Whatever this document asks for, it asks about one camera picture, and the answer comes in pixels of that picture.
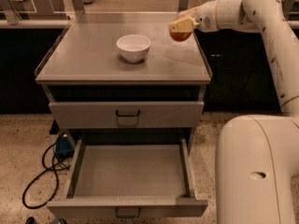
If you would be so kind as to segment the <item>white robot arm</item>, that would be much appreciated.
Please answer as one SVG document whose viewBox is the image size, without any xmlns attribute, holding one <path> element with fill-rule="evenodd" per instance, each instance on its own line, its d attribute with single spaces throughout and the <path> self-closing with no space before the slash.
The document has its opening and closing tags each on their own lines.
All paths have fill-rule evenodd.
<svg viewBox="0 0 299 224">
<path fill-rule="evenodd" d="M 217 224 L 296 224 L 299 173 L 299 39 L 282 0 L 213 0 L 177 14 L 172 34 L 200 30 L 260 35 L 277 96 L 221 129 L 215 154 Z"/>
</svg>

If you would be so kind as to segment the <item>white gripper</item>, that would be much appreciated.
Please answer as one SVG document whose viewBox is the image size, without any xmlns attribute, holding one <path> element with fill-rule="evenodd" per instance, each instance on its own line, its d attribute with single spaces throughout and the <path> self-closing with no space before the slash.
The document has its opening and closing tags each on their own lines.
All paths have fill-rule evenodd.
<svg viewBox="0 0 299 224">
<path fill-rule="evenodd" d="M 197 28 L 204 33 L 217 32 L 219 30 L 216 17 L 218 3 L 218 0 L 209 1 L 199 7 L 180 11 L 178 18 L 168 24 L 168 30 L 171 33 L 191 33 Z"/>
</svg>

